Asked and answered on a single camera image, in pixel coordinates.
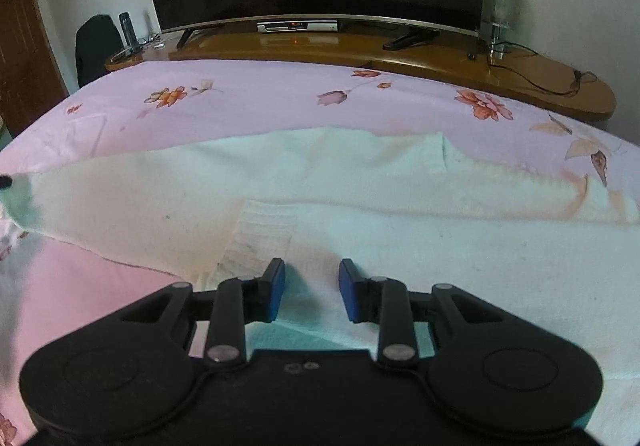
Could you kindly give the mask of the white knitted sweater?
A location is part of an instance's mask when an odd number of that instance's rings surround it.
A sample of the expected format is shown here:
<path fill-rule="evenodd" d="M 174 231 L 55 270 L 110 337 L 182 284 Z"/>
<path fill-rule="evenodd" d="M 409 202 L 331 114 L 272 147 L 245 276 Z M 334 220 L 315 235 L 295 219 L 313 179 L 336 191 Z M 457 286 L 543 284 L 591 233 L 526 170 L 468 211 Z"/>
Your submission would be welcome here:
<path fill-rule="evenodd" d="M 178 276 L 198 290 L 292 266 L 276 325 L 293 344 L 367 348 L 337 299 L 336 268 L 410 288 L 449 282 L 583 346 L 605 377 L 590 432 L 639 436 L 639 151 L 608 143 L 605 178 L 570 143 L 525 134 L 482 160 L 440 134 L 312 128 L 143 149 L 41 132 L 2 151 L 26 199 L 1 215 L 1 413 L 34 432 L 18 394 L 41 345 Z"/>

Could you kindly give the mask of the brown wooden door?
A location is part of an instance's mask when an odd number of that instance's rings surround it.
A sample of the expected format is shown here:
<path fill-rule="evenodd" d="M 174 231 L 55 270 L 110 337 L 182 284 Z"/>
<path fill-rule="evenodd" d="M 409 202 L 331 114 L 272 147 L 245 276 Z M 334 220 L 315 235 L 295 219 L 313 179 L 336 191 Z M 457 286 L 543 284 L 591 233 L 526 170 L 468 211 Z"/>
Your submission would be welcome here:
<path fill-rule="evenodd" d="M 1 0 L 1 119 L 15 137 L 62 102 L 68 91 L 37 0 Z"/>

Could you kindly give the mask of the pink floral bed sheet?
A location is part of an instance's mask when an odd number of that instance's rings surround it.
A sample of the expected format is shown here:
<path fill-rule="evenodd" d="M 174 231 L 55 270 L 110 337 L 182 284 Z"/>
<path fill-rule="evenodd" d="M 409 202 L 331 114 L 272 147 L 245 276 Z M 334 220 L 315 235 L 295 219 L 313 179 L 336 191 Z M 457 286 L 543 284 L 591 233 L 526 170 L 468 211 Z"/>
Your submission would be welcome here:
<path fill-rule="evenodd" d="M 505 166 L 525 150 L 526 133 L 541 132 L 569 142 L 570 154 L 585 159 L 599 178 L 606 175 L 602 150 L 608 143 L 634 146 L 560 114 L 461 85 L 347 67 L 234 60 L 147 62 L 111 73 L 64 99 L 12 143 L 33 132 L 63 147 L 95 137 L 93 153 L 104 157 L 118 140 L 162 150 L 312 128 L 383 137 L 440 134 L 457 150 L 476 149 L 482 160 L 507 143 Z M 1 171 L 14 181 L 1 196 L 2 215 L 26 199 L 27 183 Z M 320 348 L 293 344 L 291 333 L 277 332 L 277 322 L 252 325 L 250 345 Z"/>

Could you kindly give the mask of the black chair back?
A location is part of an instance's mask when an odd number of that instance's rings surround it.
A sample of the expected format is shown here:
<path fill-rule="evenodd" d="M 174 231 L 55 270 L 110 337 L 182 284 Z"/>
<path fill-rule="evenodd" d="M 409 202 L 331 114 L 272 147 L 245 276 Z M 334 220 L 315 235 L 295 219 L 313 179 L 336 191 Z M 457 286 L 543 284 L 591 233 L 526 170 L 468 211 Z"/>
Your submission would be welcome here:
<path fill-rule="evenodd" d="M 106 76 L 108 58 L 124 48 L 112 18 L 94 15 L 76 32 L 75 62 L 80 88 Z"/>

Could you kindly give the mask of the dark cylindrical bottle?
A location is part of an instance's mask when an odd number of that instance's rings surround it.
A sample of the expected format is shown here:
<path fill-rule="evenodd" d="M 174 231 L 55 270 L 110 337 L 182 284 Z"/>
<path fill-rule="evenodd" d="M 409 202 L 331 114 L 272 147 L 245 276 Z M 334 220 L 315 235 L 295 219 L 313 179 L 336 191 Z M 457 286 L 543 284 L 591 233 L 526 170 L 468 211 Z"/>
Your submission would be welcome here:
<path fill-rule="evenodd" d="M 141 45 L 138 41 L 136 32 L 134 32 L 134 25 L 132 24 L 130 15 L 127 12 L 120 13 L 119 22 L 120 26 L 122 27 L 122 33 L 125 36 L 128 48 L 134 53 L 137 53 L 139 50 L 141 50 Z"/>

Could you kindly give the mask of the brown wooden tv cabinet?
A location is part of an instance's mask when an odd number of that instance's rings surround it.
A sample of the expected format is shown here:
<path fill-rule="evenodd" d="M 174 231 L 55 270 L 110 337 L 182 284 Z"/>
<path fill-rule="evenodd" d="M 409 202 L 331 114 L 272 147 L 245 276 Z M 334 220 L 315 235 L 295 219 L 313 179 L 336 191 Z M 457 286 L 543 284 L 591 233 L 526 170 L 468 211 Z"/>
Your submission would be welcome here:
<path fill-rule="evenodd" d="M 406 34 L 402 27 L 342 21 L 337 32 L 259 33 L 256 24 L 168 32 L 128 56 L 113 55 L 105 68 L 152 60 L 248 59 L 313 62 L 420 76 L 517 99 L 578 121 L 604 125 L 617 106 L 608 84 L 593 72 L 578 70 L 506 42 L 508 54 L 494 62 L 476 36 L 444 30 L 419 30 L 426 41 L 401 50 L 390 43 Z"/>

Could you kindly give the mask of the silver set-top box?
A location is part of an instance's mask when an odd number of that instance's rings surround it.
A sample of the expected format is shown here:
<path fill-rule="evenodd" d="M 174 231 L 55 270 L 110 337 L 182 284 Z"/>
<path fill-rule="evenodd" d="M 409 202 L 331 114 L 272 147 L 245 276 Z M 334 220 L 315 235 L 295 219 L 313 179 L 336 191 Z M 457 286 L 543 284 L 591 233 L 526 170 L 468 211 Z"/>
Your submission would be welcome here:
<path fill-rule="evenodd" d="M 259 33 L 337 32 L 338 22 L 336 20 L 326 19 L 279 19 L 258 21 L 256 27 Z"/>

